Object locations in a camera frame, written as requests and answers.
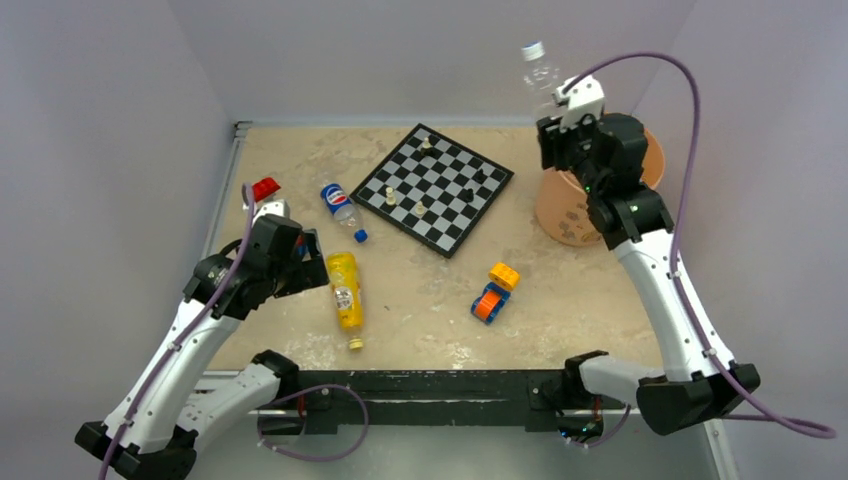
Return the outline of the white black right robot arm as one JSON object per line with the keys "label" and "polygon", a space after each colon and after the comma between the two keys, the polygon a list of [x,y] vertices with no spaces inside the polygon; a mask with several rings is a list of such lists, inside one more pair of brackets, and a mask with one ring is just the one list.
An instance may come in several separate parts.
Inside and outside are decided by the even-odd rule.
{"label": "white black right robot arm", "polygon": [[562,127],[536,123],[545,169],[568,171],[587,195],[590,222],[625,268],[660,346],[663,366],[652,370],[595,350],[566,360],[564,399],[584,407],[606,396],[637,407],[656,434],[669,435],[730,413],[761,380],[752,364],[738,363],[709,329],[693,326],[695,298],[676,286],[687,280],[673,251],[674,224],[661,197],[642,180],[648,149],[644,126],[626,114],[585,114]]}

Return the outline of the yellow juice bottle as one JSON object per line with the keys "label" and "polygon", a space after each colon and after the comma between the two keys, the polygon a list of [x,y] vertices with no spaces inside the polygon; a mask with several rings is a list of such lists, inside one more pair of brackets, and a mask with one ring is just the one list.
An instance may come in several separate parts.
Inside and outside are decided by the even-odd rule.
{"label": "yellow juice bottle", "polygon": [[326,265],[339,326],[348,337],[348,348],[359,351],[364,347],[365,320],[356,259],[350,252],[337,252],[327,257]]}

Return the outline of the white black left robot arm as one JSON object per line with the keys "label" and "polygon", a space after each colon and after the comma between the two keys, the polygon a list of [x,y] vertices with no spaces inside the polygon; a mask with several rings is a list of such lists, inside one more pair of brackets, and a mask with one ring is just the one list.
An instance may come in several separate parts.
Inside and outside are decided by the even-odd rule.
{"label": "white black left robot arm", "polygon": [[297,399],[297,368],[270,351],[211,397],[189,397],[212,358],[269,299],[327,285],[318,233],[286,216],[258,214],[240,239],[201,260],[175,319],[142,376],[100,421],[84,423],[78,446],[100,460],[99,478],[184,479],[212,437],[248,409],[284,409]]}

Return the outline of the clear plastic bottle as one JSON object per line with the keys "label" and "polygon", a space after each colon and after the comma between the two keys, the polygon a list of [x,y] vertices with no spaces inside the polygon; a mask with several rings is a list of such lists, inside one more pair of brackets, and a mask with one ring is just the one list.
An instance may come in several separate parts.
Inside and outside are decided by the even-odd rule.
{"label": "clear plastic bottle", "polygon": [[561,84],[559,68],[546,55],[542,41],[535,41],[521,49],[524,60],[524,82],[531,98],[533,120],[556,114],[556,88]]}

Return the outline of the blue pepsi bottle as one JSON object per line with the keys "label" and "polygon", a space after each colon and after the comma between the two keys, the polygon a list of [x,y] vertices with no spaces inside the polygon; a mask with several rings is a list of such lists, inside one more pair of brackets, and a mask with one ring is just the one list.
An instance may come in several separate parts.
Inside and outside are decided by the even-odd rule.
{"label": "blue pepsi bottle", "polygon": [[364,243],[368,239],[360,210],[338,183],[325,182],[320,197],[334,221],[348,231],[357,243]]}

